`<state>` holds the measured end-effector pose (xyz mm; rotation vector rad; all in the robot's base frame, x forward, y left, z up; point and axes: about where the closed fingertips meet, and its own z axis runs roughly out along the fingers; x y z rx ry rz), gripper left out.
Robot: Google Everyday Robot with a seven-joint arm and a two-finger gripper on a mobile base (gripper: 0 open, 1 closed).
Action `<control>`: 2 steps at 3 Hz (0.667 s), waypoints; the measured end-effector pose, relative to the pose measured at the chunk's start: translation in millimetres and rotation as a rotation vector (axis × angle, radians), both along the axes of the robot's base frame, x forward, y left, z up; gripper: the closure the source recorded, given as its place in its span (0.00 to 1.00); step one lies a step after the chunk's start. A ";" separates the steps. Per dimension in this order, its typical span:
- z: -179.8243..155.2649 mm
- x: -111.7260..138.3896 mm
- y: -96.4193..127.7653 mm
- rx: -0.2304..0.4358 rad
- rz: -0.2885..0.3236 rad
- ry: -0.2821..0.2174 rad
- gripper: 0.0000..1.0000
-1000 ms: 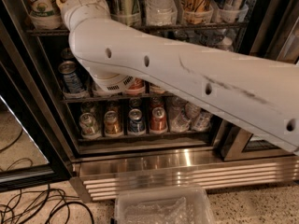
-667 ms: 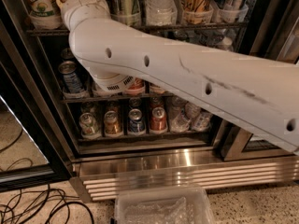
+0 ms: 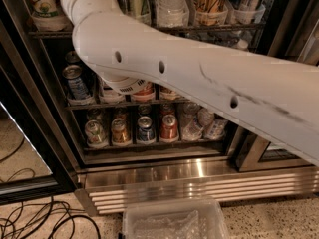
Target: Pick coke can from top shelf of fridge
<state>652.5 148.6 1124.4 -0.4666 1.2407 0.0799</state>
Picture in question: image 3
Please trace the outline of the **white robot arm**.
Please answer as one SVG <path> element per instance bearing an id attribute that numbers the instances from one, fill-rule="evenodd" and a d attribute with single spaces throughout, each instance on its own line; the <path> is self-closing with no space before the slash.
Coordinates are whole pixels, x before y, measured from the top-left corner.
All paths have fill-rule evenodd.
<path id="1" fill-rule="evenodd" d="M 117 0 L 60 0 L 81 60 L 117 90 L 157 83 L 319 165 L 319 70 L 174 37 Z"/>

